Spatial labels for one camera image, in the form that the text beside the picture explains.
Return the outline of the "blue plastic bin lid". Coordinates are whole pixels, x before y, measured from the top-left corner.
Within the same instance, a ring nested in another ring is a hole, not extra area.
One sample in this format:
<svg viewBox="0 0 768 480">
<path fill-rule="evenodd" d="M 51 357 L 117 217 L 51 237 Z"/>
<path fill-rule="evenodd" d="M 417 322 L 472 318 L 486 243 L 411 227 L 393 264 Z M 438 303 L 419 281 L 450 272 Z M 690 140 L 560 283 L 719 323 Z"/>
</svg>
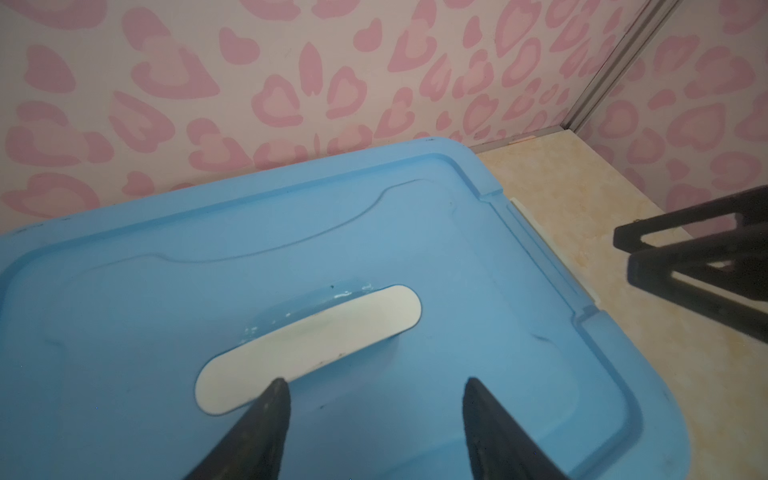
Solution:
<svg viewBox="0 0 768 480">
<path fill-rule="evenodd" d="M 2 237 L 3 478 L 184 478 L 277 378 L 282 479 L 470 478 L 473 378 L 570 478 L 691 464 L 663 380 L 453 141 Z"/>
</svg>

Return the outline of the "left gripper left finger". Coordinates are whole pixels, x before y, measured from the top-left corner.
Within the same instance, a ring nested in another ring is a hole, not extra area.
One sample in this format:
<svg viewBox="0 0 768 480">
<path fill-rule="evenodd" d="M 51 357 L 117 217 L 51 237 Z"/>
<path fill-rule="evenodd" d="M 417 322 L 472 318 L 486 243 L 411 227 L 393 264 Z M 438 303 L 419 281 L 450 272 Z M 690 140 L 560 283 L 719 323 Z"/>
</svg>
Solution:
<svg viewBox="0 0 768 480">
<path fill-rule="evenodd" d="M 288 383 L 273 380 L 187 480 L 276 479 L 291 414 Z"/>
</svg>

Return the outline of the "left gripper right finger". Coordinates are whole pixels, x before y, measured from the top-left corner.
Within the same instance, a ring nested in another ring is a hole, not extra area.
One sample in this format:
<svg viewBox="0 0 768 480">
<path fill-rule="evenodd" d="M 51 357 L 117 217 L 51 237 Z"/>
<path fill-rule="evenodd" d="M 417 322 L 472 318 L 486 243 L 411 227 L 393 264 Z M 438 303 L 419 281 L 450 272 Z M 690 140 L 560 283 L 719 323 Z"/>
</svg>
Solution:
<svg viewBox="0 0 768 480">
<path fill-rule="evenodd" d="M 462 417 L 475 479 L 568 478 L 477 378 L 465 385 Z"/>
</svg>

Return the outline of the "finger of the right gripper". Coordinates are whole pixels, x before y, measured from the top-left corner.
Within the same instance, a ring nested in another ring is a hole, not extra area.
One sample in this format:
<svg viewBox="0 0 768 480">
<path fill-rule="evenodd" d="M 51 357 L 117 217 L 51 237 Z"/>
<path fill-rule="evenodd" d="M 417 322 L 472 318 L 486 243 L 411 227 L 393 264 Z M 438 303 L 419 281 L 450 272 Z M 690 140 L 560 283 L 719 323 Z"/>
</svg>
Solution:
<svg viewBox="0 0 768 480">
<path fill-rule="evenodd" d="M 631 285 L 767 341 L 767 232 L 733 230 L 660 247 L 630 251 Z"/>
<path fill-rule="evenodd" d="M 621 225 L 614 230 L 613 246 L 627 253 L 635 253 L 651 248 L 650 244 L 643 241 L 646 235 L 726 217 L 735 220 L 735 227 L 723 231 L 723 234 L 745 233 L 757 227 L 766 227 L 767 186 Z"/>
</svg>

